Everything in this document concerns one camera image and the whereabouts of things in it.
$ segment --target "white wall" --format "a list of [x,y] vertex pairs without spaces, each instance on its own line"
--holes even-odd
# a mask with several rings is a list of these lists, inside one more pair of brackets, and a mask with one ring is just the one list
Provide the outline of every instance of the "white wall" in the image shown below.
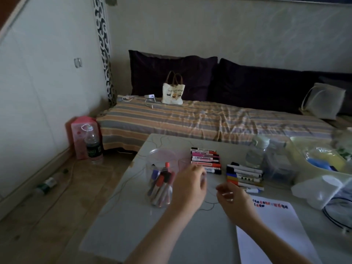
[[118,0],[107,7],[114,84],[131,92],[128,49],[241,65],[352,72],[352,7],[263,0]]
[[2,197],[69,147],[67,122],[108,107],[91,2],[29,0],[0,44]]

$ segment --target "tiled floor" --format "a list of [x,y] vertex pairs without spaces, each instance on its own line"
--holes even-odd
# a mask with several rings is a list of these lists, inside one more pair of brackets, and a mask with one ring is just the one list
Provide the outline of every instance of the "tiled floor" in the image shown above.
[[46,196],[26,199],[0,222],[0,262],[117,263],[78,247],[133,158],[110,152],[102,166],[69,159],[59,170],[70,172],[57,187]]

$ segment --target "tote bag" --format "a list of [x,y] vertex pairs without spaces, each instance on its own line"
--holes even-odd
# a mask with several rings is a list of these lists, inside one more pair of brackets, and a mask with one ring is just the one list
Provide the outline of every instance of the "tote bag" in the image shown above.
[[336,119],[345,98],[345,89],[329,84],[315,83],[302,102],[301,109],[308,110],[319,119]]
[[[173,83],[170,85],[169,83],[169,77],[170,74],[174,74],[173,78]],[[181,78],[180,83],[178,84],[177,81],[177,75]],[[181,74],[170,71],[168,77],[166,78],[166,82],[163,85],[163,99],[161,100],[162,103],[168,104],[168,105],[182,105],[182,94],[184,90],[184,84],[183,84],[183,79]]]

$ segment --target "textured wallpaper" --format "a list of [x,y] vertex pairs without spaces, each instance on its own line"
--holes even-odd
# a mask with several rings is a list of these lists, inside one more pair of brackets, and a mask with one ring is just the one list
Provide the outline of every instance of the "textured wallpaper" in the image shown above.
[[352,72],[352,6],[263,0],[118,0],[108,7],[118,93],[128,49],[241,65]]

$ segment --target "brown bag handle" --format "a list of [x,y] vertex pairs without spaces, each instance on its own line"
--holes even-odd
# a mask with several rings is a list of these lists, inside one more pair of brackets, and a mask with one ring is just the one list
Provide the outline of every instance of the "brown bag handle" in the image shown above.
[[177,73],[177,74],[176,74],[173,70],[171,70],[171,71],[169,72],[169,75],[167,76],[165,83],[169,84],[168,82],[169,82],[169,77],[170,77],[171,72],[174,73],[173,83],[171,84],[171,86],[173,87],[173,86],[175,85],[175,81],[176,81],[176,83],[177,83],[176,85],[178,85],[177,75],[179,75],[179,76],[181,77],[181,84],[183,84],[183,78],[182,78],[181,74],[180,74],[180,73]]

